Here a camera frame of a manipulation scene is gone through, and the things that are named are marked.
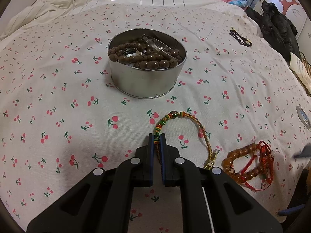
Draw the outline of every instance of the bed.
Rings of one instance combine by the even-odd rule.
[[[231,37],[231,27],[252,46]],[[131,98],[111,80],[108,42],[134,28],[170,34],[188,52],[163,97]],[[287,208],[308,163],[293,155],[311,138],[296,111],[311,112],[309,97],[241,8],[215,0],[38,0],[1,39],[0,197],[23,230],[92,169],[133,157],[172,110],[203,123],[217,166],[228,152],[266,141],[276,152],[274,181],[264,191],[245,190],[285,220],[276,213]],[[207,150],[194,123],[177,119],[163,132],[182,157],[203,166]],[[152,188],[134,190],[129,232],[182,232],[179,189],[164,188],[160,170],[155,175]]]

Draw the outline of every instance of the silver screw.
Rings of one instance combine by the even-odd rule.
[[[185,160],[183,159],[183,158],[176,158],[175,159],[175,162],[177,163],[177,164],[183,164],[184,162],[185,162]]]
[[[99,175],[102,175],[103,172],[104,172],[103,169],[96,168],[96,169],[94,169],[93,174],[96,175],[96,176],[99,176]]]
[[[219,174],[221,174],[221,169],[219,167],[213,167],[212,168],[212,173],[216,174],[216,175],[219,175]]]
[[[140,159],[139,158],[132,158],[131,159],[131,163],[134,164],[134,165],[137,165],[140,163]]]

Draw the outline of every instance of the green bead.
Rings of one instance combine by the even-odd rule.
[[[165,125],[165,121],[163,119],[161,119],[158,124],[161,124],[162,126]]]

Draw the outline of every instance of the black puffer jacket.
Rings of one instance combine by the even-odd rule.
[[[260,27],[263,38],[271,47],[279,52],[283,58],[290,62],[290,52],[301,59],[296,35],[296,27],[286,16],[280,13],[274,3],[262,3],[263,15],[248,7],[247,15]]]

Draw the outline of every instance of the amber beaded bracelet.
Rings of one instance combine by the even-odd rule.
[[[170,57],[177,57],[179,55],[179,50],[169,49],[165,50]],[[159,54],[157,51],[153,50],[149,44],[145,44],[144,41],[139,38],[132,43],[125,43],[115,46],[108,50],[109,59],[112,62],[118,61],[122,64],[132,63],[134,67],[140,69],[165,69],[169,67],[176,67],[178,65],[178,60],[173,58],[166,60],[163,55]]]
[[[240,158],[251,153],[253,153],[253,157],[248,162],[248,164],[242,169],[241,173],[235,173],[234,168],[232,167],[233,161],[236,158]],[[275,152],[271,151],[270,147],[264,141],[260,141],[258,144],[252,143],[241,149],[236,149],[232,152],[229,152],[227,158],[223,160],[222,166],[224,168],[224,171],[237,183],[244,183],[251,190],[260,191],[260,190],[253,188],[251,185],[249,185],[247,181],[251,180],[252,178],[255,178],[259,174],[262,174],[264,175],[264,178],[268,182],[268,184],[271,185],[273,181],[273,174],[274,174],[273,172],[274,155],[275,155]],[[245,173],[247,169],[250,167],[251,163],[257,157],[260,157],[259,165],[253,170]]]
[[[168,113],[165,117],[163,117],[157,123],[157,125],[155,127],[153,143],[155,145],[155,151],[156,151],[158,160],[159,160],[159,162],[161,162],[160,161],[160,135],[161,135],[162,127],[165,125],[166,121],[168,121],[170,119],[175,119],[177,117],[185,117],[185,116],[191,118],[192,120],[194,120],[197,123],[197,125],[200,127],[200,129],[202,130],[203,137],[204,137],[204,140],[206,142],[207,151],[208,151],[208,158],[207,158],[207,160],[204,163],[204,169],[210,170],[213,167],[213,165],[214,165],[216,154],[213,155],[213,153],[212,153],[212,148],[211,148],[211,145],[210,145],[210,143],[209,143],[209,141],[207,139],[207,136],[205,134],[205,129],[204,129],[203,125],[200,123],[200,121],[197,118],[195,118],[192,115],[187,114],[184,111],[182,111],[182,112],[178,112],[176,110],[171,111],[170,113]]]

